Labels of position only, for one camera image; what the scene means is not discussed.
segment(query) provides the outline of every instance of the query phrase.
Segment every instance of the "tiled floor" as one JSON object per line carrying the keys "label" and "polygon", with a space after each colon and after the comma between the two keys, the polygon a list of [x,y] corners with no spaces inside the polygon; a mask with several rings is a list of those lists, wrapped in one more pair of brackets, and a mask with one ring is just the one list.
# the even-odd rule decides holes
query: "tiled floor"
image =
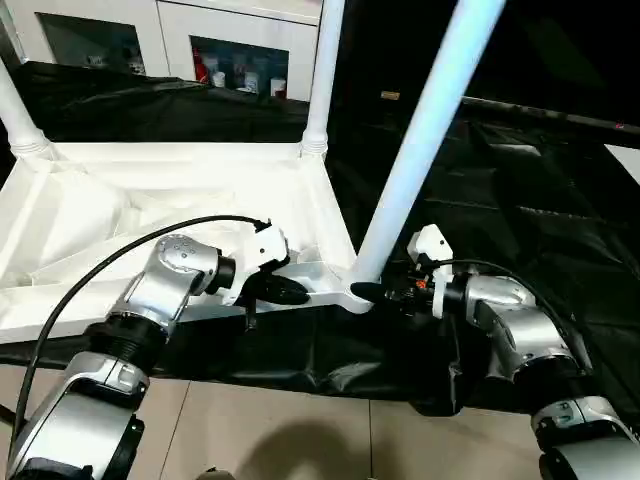
{"label": "tiled floor", "polygon": [[[23,371],[0,366],[0,403],[15,405]],[[38,373],[34,405],[58,375]],[[237,480],[540,478],[529,420],[519,415],[425,418],[404,403],[154,380],[138,416],[146,431],[133,480],[194,480],[212,466]],[[8,438],[0,426],[0,471]]]}

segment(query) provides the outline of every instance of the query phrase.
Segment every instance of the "robotic arm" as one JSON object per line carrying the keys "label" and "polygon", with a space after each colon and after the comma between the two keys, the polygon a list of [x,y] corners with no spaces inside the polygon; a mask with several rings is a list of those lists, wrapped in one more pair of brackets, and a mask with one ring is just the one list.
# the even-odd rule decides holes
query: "robotic arm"
{"label": "robotic arm", "polygon": [[[453,252],[436,225],[416,233],[408,252],[415,270],[407,287],[356,283],[353,293],[438,319],[456,314],[482,330],[492,345],[488,375],[512,382],[531,415],[543,479],[640,478],[638,438],[585,372],[589,359],[580,338],[561,335],[513,278],[454,274],[446,264]],[[434,262],[440,266],[425,268]]]}
{"label": "robotic arm", "polygon": [[189,298],[217,294],[231,305],[251,275],[287,258],[274,226],[229,257],[184,235],[161,238],[18,436],[8,478],[126,478],[144,431],[135,412]]}
{"label": "robotic arm", "polygon": [[[8,478],[126,478],[144,431],[135,412],[189,298],[216,294],[231,305],[250,277],[281,265],[287,253],[273,226],[229,257],[183,235],[161,238],[105,321],[87,328],[89,349],[71,360],[18,436]],[[589,360],[580,342],[569,348],[569,336],[532,292],[509,277],[454,273],[446,264],[453,252],[435,225],[414,236],[409,253],[415,270],[408,288],[354,284],[352,292],[439,319],[455,313],[483,331],[493,350],[488,374],[512,382],[531,415],[543,479],[640,478],[638,438],[585,373]],[[430,270],[434,261],[440,263]]]}

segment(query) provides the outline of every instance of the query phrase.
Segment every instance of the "glass cabinet door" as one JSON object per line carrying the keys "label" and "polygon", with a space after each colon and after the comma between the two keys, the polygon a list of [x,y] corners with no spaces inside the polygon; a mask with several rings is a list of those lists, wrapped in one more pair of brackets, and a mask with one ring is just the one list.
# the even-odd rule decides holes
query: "glass cabinet door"
{"label": "glass cabinet door", "polygon": [[184,4],[158,6],[171,75],[309,100],[316,26]]}
{"label": "glass cabinet door", "polygon": [[51,53],[60,65],[144,75],[133,25],[37,13]]}
{"label": "glass cabinet door", "polygon": [[260,96],[287,97],[289,52],[190,36],[196,81]]}
{"label": "glass cabinet door", "polygon": [[6,0],[29,60],[169,74],[154,0]]}

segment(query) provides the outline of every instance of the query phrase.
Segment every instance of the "black cable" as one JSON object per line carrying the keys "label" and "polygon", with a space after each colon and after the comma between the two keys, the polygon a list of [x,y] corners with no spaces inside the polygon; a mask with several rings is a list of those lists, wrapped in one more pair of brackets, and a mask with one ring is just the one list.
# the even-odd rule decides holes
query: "black cable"
{"label": "black cable", "polygon": [[36,372],[36,367],[38,364],[38,360],[40,360],[40,354],[42,353],[42,348],[44,347],[44,343],[51,333],[51,329],[55,324],[56,320],[60,316],[60,313],[67,304],[71,301],[71,299],[80,291],[82,287],[84,287],[89,281],[95,277],[102,270],[111,265],[118,258],[123,256],[125,253],[130,252],[136,247],[139,247],[143,243],[148,242],[149,240],[153,240],[154,238],[158,238],[164,234],[173,232],[175,230],[179,230],[181,228],[189,227],[191,225],[196,225],[199,223],[207,223],[207,222],[218,222],[218,221],[235,221],[235,222],[246,222],[253,224],[256,229],[262,229],[269,226],[268,223],[262,222],[260,220],[256,220],[255,218],[243,217],[240,215],[211,215],[207,217],[198,217],[193,218],[191,220],[186,220],[184,222],[176,223],[174,225],[169,225],[168,227],[161,228],[160,230],[156,230],[155,232],[151,232],[143,237],[140,237],[137,240],[125,245],[115,253],[112,253],[107,258],[105,258],[102,262],[96,265],[89,273],[83,276],[78,282],[69,289],[69,291],[62,297],[62,300],[56,305],[56,307],[47,318],[47,321],[42,326],[42,330],[40,330],[40,335],[38,336],[38,341],[36,342],[36,346],[33,349],[33,354],[31,359],[29,360],[29,365],[27,366],[27,370],[24,374],[24,379],[22,381],[22,387],[20,388],[20,396],[18,397],[18,404],[16,405],[16,413],[15,419],[13,421],[13,431],[11,432],[11,444],[9,448],[9,455],[11,455],[11,450],[13,449],[16,439],[22,429],[24,424],[24,415],[27,408],[27,401],[29,400],[29,393],[31,391],[31,385],[33,384],[33,377]]}
{"label": "black cable", "polygon": [[[498,265],[497,263],[493,263],[493,262],[488,262],[486,260],[477,260],[477,259],[473,259],[473,258],[461,258],[461,259],[451,259],[451,260],[437,260],[434,262],[430,262],[429,266],[430,267],[439,267],[441,265],[481,265],[484,267],[488,267],[491,268],[493,270],[497,270],[498,272],[513,278],[516,282],[520,283],[524,288],[526,288],[527,290],[529,290],[529,292],[531,292],[531,294],[536,298],[536,300],[542,305],[543,309],[546,310],[547,314],[549,315],[549,317],[551,318],[551,321],[554,323],[554,325],[556,326],[556,328],[564,331],[563,328],[563,321],[562,321],[562,317],[558,314],[558,312],[556,311],[555,308],[553,308],[553,305],[551,305],[551,302],[549,302],[541,293],[540,291],[535,288],[530,282],[528,282],[527,280],[525,280],[524,278],[522,278],[520,275],[518,275],[517,273],[515,273],[513,270],[507,268],[507,267],[503,267],[502,265]],[[574,326],[578,332],[585,336],[585,337],[590,337],[589,332],[586,331],[586,329],[584,328],[584,325],[582,325],[580,322],[571,322],[570,325]],[[605,355],[602,353],[602,350],[600,350],[600,347],[598,347],[598,345],[594,342],[591,341],[589,342],[592,350],[596,353],[596,355],[600,358],[600,360],[602,361],[602,363],[607,367],[607,369],[611,372],[611,375],[613,376],[613,378],[615,378],[615,380],[618,382],[618,384],[622,387],[622,389],[626,392],[626,394],[629,396],[629,399],[631,400],[631,403],[633,403],[633,406],[640,411],[640,398],[638,397],[638,395],[636,395],[636,393],[631,390],[631,388],[627,385],[627,383],[624,381],[624,378],[622,376],[622,374],[620,374],[620,372],[611,364],[611,362],[609,362],[609,360],[605,357]]]}

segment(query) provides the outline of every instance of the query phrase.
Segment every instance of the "white tray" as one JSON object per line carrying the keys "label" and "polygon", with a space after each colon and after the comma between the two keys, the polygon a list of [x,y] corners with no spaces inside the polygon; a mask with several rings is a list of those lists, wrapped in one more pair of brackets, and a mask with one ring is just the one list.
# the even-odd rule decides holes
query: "white tray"
{"label": "white tray", "polygon": [[[157,228],[204,215],[271,220],[291,250],[285,274],[308,305],[335,303],[336,273],[355,252],[321,157],[299,144],[56,144],[58,159],[19,159],[0,191],[0,343],[33,339],[62,295],[100,260]],[[202,224],[184,233],[229,253],[251,227]],[[52,336],[80,334],[107,313],[151,246],[115,262],[64,311]],[[183,321],[242,310],[198,297]],[[260,304],[259,310],[280,308]]]}

